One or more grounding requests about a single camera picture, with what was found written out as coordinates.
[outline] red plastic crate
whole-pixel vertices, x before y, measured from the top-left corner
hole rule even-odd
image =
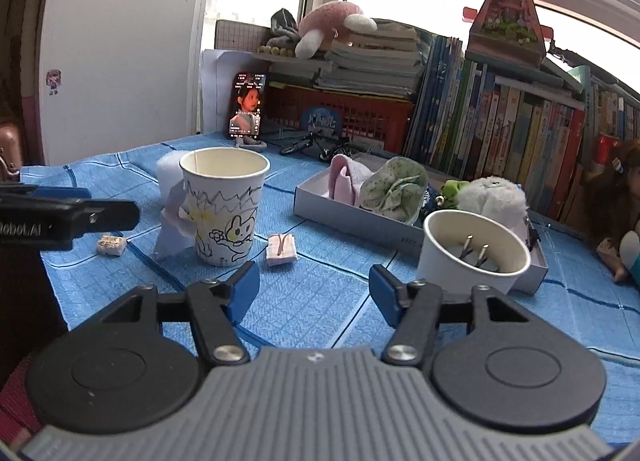
[[[400,154],[414,105],[402,100],[366,97],[297,86],[268,86],[265,116],[282,126],[300,128],[302,113],[327,107],[342,119],[342,136],[363,136],[384,142],[385,151]]]

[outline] gray ribbed gripper base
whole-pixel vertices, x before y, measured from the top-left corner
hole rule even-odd
[[[594,461],[610,451],[587,426],[518,436],[450,411],[420,371],[370,349],[263,348],[214,369],[152,427],[91,437],[45,427],[33,461]]]

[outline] red book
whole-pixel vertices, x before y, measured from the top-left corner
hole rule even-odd
[[[569,192],[571,186],[571,176],[574,173],[575,161],[578,158],[578,150],[580,149],[580,141],[582,139],[582,129],[584,128],[584,111],[574,110],[574,117],[571,120],[571,129],[569,132],[569,139],[566,143],[566,151],[564,152],[564,160],[562,160],[562,167],[560,168],[560,174],[558,175],[558,181],[556,181],[556,188],[554,189],[554,196],[549,203],[549,209],[546,211],[546,216],[551,219],[558,220],[560,211],[562,210],[562,203]]]

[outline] phone screen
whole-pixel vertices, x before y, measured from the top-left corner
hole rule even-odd
[[[266,75],[238,73],[231,91],[230,136],[257,136]]]

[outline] green toy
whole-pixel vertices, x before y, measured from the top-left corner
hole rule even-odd
[[[458,192],[469,184],[468,181],[447,180],[442,186],[442,196],[444,200],[440,208],[452,210],[458,208]]]

